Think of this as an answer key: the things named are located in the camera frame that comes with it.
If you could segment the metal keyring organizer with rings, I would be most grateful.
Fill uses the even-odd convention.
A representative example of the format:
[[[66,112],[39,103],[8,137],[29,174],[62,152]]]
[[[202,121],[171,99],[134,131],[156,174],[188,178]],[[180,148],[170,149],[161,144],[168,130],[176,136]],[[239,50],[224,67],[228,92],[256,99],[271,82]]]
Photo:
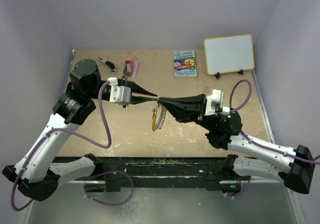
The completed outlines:
[[[166,120],[167,109],[160,103],[152,109],[152,125],[151,130],[153,132],[162,129]]]

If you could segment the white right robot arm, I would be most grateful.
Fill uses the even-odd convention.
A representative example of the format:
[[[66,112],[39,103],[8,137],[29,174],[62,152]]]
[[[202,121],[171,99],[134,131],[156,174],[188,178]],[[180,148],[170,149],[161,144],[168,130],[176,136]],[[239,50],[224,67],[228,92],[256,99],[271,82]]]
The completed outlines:
[[[237,176],[254,176],[282,182],[288,189],[309,194],[315,164],[310,150],[276,145],[243,132],[240,114],[223,106],[223,91],[190,97],[160,97],[158,103],[179,123],[201,126],[208,132],[208,142],[215,149],[248,155],[227,157],[222,174],[228,180]]]

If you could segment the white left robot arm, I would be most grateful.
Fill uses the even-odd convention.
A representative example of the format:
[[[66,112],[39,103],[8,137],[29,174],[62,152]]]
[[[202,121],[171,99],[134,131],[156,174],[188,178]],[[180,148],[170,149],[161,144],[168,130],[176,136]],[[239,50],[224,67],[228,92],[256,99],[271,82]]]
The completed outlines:
[[[88,176],[98,180],[103,175],[103,163],[88,154],[76,161],[53,165],[53,160],[70,136],[79,137],[97,147],[108,149],[112,136],[103,109],[103,101],[127,107],[155,101],[157,95],[126,78],[110,77],[102,80],[98,64],[92,59],[79,61],[69,74],[70,82],[52,109],[46,127],[27,154],[15,165],[7,165],[2,174],[13,183],[10,204],[15,211],[15,192],[20,191],[31,201],[44,201],[58,187],[78,178]],[[100,144],[77,129],[87,117],[99,108],[107,144]]]

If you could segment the pink capped bottle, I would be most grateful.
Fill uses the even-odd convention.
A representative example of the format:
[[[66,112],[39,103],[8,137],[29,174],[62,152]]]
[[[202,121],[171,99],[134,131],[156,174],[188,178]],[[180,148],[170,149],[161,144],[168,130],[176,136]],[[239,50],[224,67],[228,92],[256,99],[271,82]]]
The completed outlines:
[[[125,66],[123,70],[123,74],[130,77],[132,75],[132,64],[133,64],[133,59],[131,57],[127,57],[125,59]]]

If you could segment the pink highlighter marker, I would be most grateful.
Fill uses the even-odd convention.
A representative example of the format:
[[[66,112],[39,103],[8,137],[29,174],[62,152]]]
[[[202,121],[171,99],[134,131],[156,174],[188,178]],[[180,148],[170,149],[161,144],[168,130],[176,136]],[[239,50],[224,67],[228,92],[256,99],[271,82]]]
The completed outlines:
[[[132,74],[131,74],[132,78],[136,78],[137,77],[139,67],[140,67],[140,63],[138,61],[136,61],[134,63],[133,71],[132,71]]]

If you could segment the grey black stapler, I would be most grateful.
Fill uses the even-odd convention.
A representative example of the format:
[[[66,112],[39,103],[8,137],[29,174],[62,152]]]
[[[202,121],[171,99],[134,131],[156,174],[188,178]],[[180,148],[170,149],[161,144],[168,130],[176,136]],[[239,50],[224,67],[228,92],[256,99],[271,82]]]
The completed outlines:
[[[106,59],[104,59],[102,57],[98,57],[97,61],[99,63],[101,63],[103,66],[107,67],[110,70],[111,73],[113,73],[113,74],[117,73],[118,70],[117,70],[116,66],[111,61],[106,60]]]

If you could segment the treehouse paperback book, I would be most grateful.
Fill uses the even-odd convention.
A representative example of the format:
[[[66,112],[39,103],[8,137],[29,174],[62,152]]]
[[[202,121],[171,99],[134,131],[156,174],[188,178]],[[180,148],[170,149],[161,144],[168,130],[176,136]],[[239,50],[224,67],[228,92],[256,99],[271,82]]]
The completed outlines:
[[[196,78],[196,53],[194,50],[173,52],[174,77]]]

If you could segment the yellow framed whiteboard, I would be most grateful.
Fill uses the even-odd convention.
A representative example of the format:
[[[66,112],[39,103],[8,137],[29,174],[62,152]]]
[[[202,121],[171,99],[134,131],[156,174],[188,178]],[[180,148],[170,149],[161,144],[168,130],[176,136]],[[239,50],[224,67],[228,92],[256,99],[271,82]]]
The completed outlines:
[[[255,69],[253,36],[238,34],[206,38],[203,41],[206,72],[217,79],[222,74]]]

